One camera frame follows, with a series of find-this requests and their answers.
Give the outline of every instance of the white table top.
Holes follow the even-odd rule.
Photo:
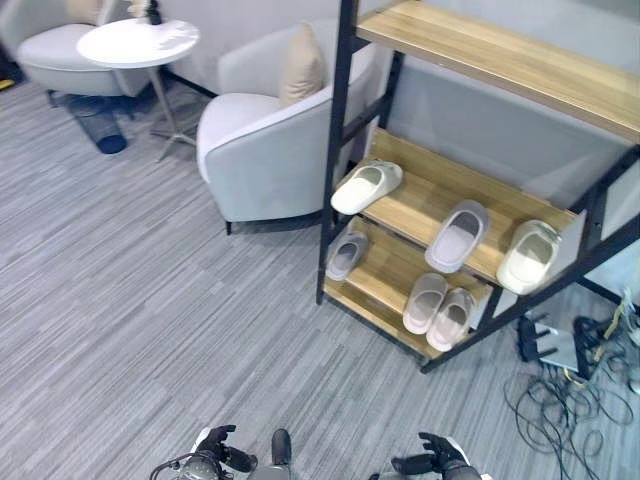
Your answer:
[[[78,40],[76,48],[101,67],[142,68],[178,60],[198,40],[200,31],[181,20],[150,25],[146,18],[130,18],[94,28]]]

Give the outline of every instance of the round side table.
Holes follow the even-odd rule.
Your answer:
[[[145,68],[167,117],[170,134],[158,161],[174,142],[195,146],[193,138],[178,129],[169,108],[158,67],[187,56],[200,40],[200,31],[181,20],[150,25],[146,18],[130,18],[96,27],[80,38],[78,52],[96,65],[109,68]]]

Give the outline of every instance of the shoe rack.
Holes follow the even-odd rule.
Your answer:
[[[640,215],[607,238],[601,234],[608,188],[638,161],[638,146],[629,150],[570,210],[563,210],[384,130],[405,54],[509,90],[634,143],[640,143],[640,78],[420,1],[394,2],[359,19],[356,0],[343,0],[340,8],[318,303],[328,295],[351,309],[421,355],[421,371],[426,373],[580,281],[591,269],[640,238]],[[344,125],[351,56],[369,42],[395,50],[387,88],[358,118]],[[376,118],[382,128],[376,130],[370,153],[361,165],[372,159],[396,163],[404,171],[403,182],[358,216],[336,216],[330,198],[340,149]],[[424,335],[413,335],[404,328],[402,311],[413,282],[432,271],[424,260],[425,248],[435,239],[450,210],[464,199],[476,200],[488,209],[490,230],[464,267],[446,275],[446,279],[450,287],[464,287],[474,296],[480,322],[452,350],[441,353],[428,345]],[[513,232],[530,219],[542,220],[559,232],[578,225],[576,260],[555,272],[532,294],[511,294],[512,304],[498,310],[506,292],[497,282],[496,271]],[[327,249],[347,225],[366,233],[370,246],[347,279],[335,282],[325,278]]]

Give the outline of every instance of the trash can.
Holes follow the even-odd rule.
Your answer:
[[[102,153],[118,153],[127,146],[116,117],[103,97],[75,97],[67,107]]]

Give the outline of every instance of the chair cushion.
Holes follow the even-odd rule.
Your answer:
[[[325,78],[322,51],[311,26],[303,24],[293,37],[280,81],[280,101],[289,106],[322,90]]]
[[[72,23],[98,24],[104,0],[65,0],[67,14]]]
[[[18,63],[51,70],[80,72],[106,72],[78,53],[76,44],[82,35],[92,30],[91,25],[69,24],[52,28],[27,38],[17,52]]]
[[[237,130],[280,109],[280,100],[254,93],[228,93],[209,102],[198,123],[197,155],[200,175],[209,183],[205,157]]]

